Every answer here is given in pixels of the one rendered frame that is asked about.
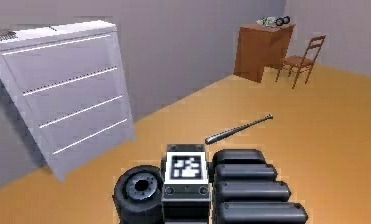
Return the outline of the brown wooden chair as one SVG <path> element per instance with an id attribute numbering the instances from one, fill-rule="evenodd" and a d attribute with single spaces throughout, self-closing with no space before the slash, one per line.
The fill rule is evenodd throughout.
<path id="1" fill-rule="evenodd" d="M 308 83 L 311 72 L 316 64 L 317 58 L 321 52 L 325 39 L 326 39 L 325 35 L 313 37 L 310 39 L 302 56 L 292 55 L 286 56 L 283 59 L 281 59 L 280 66 L 277 69 L 275 81 L 278 81 L 281 71 L 287 69 L 288 76 L 291 76 L 292 73 L 295 73 L 292 88 L 296 87 L 297 80 L 300 74 L 303 72 L 307 73 L 305 83 Z"/>

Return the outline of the white chest of drawers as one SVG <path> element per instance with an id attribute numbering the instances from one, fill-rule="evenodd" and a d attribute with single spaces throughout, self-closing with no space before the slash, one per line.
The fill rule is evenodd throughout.
<path id="1" fill-rule="evenodd" d="M 14 32 L 0 41 L 0 81 L 57 179 L 135 138 L 116 25 Z"/>

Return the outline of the pale papers pile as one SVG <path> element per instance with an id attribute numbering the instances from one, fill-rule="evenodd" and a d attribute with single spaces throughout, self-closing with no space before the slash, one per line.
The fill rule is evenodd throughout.
<path id="1" fill-rule="evenodd" d="M 276 17 L 263 17 L 256 21 L 258 25 L 261 25 L 263 27 L 276 27 Z"/>

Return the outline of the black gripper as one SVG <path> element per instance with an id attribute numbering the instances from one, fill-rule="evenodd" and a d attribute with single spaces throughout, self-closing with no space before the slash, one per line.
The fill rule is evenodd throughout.
<path id="1" fill-rule="evenodd" d="M 117 180 L 112 199 L 120 224 L 162 224 L 160 169 L 139 165 Z"/>

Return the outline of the grey metal baseball bat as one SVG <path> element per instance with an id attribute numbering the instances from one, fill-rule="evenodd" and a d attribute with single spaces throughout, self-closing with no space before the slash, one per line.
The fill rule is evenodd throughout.
<path id="1" fill-rule="evenodd" d="M 245 125 L 241 125 L 241 126 L 238 126 L 238 127 L 235 127 L 235 128 L 232 128 L 232 129 L 229 129 L 229 130 L 226 130 L 226 131 L 223 131 L 221 133 L 218 133 L 218 134 L 214 134 L 212 136 L 209 136 L 209 137 L 207 137 L 204 140 L 204 142 L 207 145 L 214 144 L 214 143 L 216 143 L 218 141 L 221 141 L 221 140 L 223 140 L 225 138 L 228 138 L 228 137 L 230 137 L 230 136 L 232 136 L 232 135 L 234 135 L 234 134 L 236 134 L 236 133 L 238 133 L 240 131 L 243 131 L 243 130 L 249 128 L 249 127 L 255 126 L 255 125 L 259 124 L 259 123 L 265 122 L 267 120 L 271 120 L 273 118 L 274 118 L 274 116 L 272 114 L 268 114 L 267 116 L 265 116 L 265 117 L 263 117 L 261 119 L 255 120 L 255 121 L 253 121 L 251 123 L 248 123 L 248 124 L 245 124 Z"/>

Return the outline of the brown wooden desk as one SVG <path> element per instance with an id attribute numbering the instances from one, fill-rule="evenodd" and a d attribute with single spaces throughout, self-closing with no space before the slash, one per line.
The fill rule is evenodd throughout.
<path id="1" fill-rule="evenodd" d="M 234 75 L 262 82 L 266 67 L 278 69 L 286 56 L 295 25 L 267 28 L 258 24 L 239 28 Z"/>

